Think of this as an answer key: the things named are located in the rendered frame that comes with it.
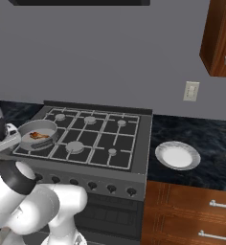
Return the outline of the grey metal pan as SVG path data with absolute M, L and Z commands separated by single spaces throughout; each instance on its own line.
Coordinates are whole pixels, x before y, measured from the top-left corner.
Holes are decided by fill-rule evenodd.
M 20 147 L 28 151 L 45 149 L 57 140 L 57 125 L 50 120 L 33 120 L 24 123 L 18 128 L 21 135 Z M 39 132 L 49 135 L 47 139 L 34 140 L 30 137 L 31 132 Z

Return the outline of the brown wooden wall cupboard door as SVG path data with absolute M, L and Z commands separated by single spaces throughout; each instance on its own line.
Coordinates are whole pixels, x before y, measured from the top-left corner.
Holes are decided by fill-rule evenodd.
M 226 78 L 226 0 L 210 0 L 199 55 L 211 77 Z

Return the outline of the brown wooden drawer front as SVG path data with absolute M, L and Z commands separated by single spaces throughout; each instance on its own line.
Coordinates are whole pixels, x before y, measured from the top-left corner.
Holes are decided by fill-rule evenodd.
M 226 224 L 174 214 L 144 215 L 141 245 L 226 245 L 226 241 L 202 237 L 198 232 L 226 236 Z
M 171 213 L 182 212 L 195 217 L 224 220 L 226 209 L 211 207 L 211 200 L 226 204 L 226 191 L 202 189 L 148 181 L 146 206 Z

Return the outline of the brown piece of meat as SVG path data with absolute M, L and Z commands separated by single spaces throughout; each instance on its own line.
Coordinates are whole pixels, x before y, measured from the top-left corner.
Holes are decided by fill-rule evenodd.
M 30 137 L 34 140 L 39 140 L 39 139 L 47 139 L 47 138 L 49 138 L 49 135 L 41 134 L 39 132 L 31 132 Z

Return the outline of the white round plate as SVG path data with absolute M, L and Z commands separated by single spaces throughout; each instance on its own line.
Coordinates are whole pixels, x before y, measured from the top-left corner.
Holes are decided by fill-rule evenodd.
M 196 168 L 201 162 L 198 151 L 185 143 L 170 141 L 155 148 L 157 160 L 165 167 L 186 171 Z

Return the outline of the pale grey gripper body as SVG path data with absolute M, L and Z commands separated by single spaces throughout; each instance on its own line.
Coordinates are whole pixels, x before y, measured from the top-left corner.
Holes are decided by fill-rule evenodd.
M 21 142 L 21 136 L 19 133 L 10 135 L 4 141 L 0 142 L 0 151 L 11 148 L 14 145 L 19 145 L 20 142 Z

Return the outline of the dark oven door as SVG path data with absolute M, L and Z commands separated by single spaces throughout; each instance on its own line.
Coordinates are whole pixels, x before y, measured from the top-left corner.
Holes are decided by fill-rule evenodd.
M 139 240 L 144 203 L 113 196 L 88 194 L 85 209 L 75 215 L 78 228 Z

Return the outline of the beige wall outlet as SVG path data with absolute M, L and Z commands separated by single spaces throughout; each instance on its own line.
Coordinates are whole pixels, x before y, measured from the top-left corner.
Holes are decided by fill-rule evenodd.
M 185 86 L 184 98 L 185 101 L 196 101 L 199 89 L 199 82 L 187 81 Z

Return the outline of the grey gas stove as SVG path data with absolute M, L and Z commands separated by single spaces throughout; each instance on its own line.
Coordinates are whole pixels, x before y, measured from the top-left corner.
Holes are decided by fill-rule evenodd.
M 144 203 L 152 111 L 149 109 L 45 101 L 36 120 L 57 125 L 57 141 L 46 149 L 27 151 L 19 146 L 2 156 L 22 160 L 43 176 L 40 184 L 70 184 L 76 179 L 87 194 L 99 194 Z M 98 186 L 88 187 L 89 182 Z M 108 185 L 117 190 L 110 193 Z M 134 188 L 130 196 L 126 190 Z M 140 245 L 140 240 L 89 232 L 78 228 L 90 245 Z

